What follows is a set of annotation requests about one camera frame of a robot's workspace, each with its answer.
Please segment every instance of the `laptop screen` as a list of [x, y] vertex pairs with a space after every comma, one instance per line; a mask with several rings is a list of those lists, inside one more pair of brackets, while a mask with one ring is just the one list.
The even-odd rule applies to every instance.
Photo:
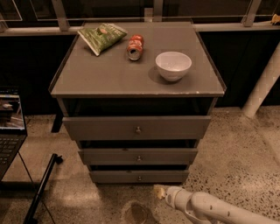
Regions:
[[14, 87], [0, 87], [0, 133], [25, 133], [22, 105]]

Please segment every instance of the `ceramic bowl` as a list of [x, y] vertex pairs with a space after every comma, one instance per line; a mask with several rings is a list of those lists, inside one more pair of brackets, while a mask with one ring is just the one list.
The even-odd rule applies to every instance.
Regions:
[[156, 57], [156, 65], [167, 81], [178, 81], [187, 74], [192, 60], [181, 52], [162, 52]]

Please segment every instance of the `soda can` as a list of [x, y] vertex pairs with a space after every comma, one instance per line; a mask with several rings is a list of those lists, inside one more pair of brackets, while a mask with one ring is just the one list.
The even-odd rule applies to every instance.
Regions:
[[129, 45], [127, 47], [127, 54], [130, 60], [139, 60], [143, 54], [144, 38], [135, 34], [129, 39]]

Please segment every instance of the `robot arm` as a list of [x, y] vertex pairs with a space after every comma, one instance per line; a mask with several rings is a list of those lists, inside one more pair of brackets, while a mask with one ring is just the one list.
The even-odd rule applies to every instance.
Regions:
[[167, 205], [181, 211], [194, 224], [280, 224], [206, 192], [188, 192], [181, 187], [171, 186], [164, 197]]

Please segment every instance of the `tabletop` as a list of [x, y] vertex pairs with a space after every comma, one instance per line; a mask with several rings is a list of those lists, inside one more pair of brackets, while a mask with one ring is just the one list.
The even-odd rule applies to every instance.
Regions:
[[[57, 79], [53, 97], [208, 97], [223, 96], [225, 88], [213, 62], [189, 22], [115, 23], [128, 35], [95, 56], [78, 37]], [[85, 27], [98, 27], [87, 23]], [[129, 59], [126, 48], [134, 34], [144, 38], [140, 60]], [[192, 59], [192, 67], [183, 79], [164, 80], [156, 69], [155, 58], [176, 51]]]

